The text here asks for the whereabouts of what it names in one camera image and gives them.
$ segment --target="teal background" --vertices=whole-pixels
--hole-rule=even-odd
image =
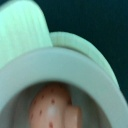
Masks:
[[[128,1],[35,0],[50,32],[77,34],[94,44],[110,63],[128,101]]]

